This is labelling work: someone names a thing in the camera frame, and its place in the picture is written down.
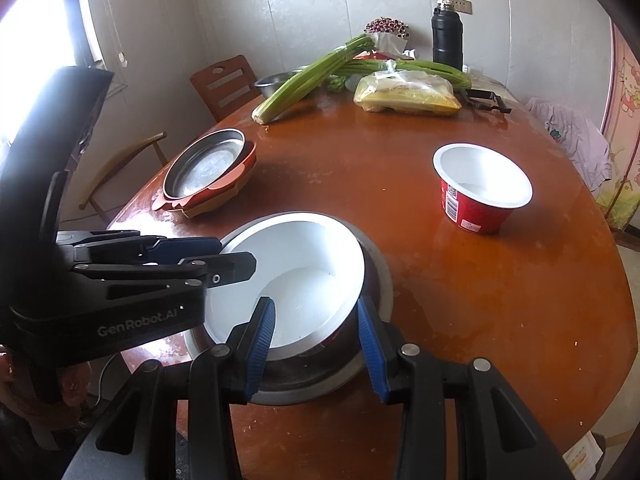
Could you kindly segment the person hand holding gripper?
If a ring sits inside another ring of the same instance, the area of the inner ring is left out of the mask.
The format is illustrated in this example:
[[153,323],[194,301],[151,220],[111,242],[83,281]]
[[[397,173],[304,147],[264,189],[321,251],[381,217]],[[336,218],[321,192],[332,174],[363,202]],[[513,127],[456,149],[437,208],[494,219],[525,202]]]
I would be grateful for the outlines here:
[[70,429],[80,419],[88,396],[91,366],[88,362],[53,371],[52,401],[37,398],[28,369],[18,364],[1,347],[1,403],[36,427],[47,430]]

